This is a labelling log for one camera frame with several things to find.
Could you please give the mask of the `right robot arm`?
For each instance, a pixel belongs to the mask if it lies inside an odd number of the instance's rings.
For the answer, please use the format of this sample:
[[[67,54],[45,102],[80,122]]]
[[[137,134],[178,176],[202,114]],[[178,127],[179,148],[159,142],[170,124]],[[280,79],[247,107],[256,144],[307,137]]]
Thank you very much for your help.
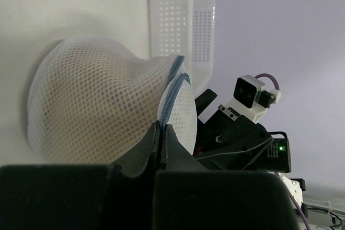
[[[226,106],[206,121],[197,121],[194,157],[210,170],[251,170],[274,173],[285,184],[292,203],[303,207],[303,179],[285,176],[292,169],[289,139],[283,131],[268,132],[258,121],[281,92],[245,91],[240,87]]]

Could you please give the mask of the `white mesh laundry bag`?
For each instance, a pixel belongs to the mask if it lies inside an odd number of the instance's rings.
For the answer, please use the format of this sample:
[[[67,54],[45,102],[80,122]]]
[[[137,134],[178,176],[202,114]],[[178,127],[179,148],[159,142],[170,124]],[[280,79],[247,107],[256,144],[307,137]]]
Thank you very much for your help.
[[[193,152],[197,113],[184,56],[148,60],[106,38],[66,39],[43,58],[27,100],[30,147],[47,161],[107,164],[171,125]]]

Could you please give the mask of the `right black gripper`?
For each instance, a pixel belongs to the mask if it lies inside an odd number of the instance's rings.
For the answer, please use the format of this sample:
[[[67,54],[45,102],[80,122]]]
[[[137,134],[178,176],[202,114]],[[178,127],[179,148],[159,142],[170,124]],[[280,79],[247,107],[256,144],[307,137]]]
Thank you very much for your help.
[[[272,143],[261,124],[220,105],[205,123],[197,120],[194,158],[209,170],[256,170],[255,161]]]

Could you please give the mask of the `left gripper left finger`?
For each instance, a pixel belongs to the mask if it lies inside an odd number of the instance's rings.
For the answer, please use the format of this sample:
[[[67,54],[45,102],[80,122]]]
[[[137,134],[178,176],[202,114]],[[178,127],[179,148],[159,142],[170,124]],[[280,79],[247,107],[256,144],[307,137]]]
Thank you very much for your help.
[[[107,165],[1,167],[1,229],[151,229],[160,126]]]

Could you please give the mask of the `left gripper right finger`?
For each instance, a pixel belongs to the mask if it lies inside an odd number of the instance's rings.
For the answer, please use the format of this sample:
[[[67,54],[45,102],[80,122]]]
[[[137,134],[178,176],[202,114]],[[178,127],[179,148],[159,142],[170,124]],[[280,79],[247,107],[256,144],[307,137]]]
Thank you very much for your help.
[[[177,169],[182,151],[171,125],[163,133],[165,170],[155,176],[154,229],[298,229],[288,191],[270,173]]]

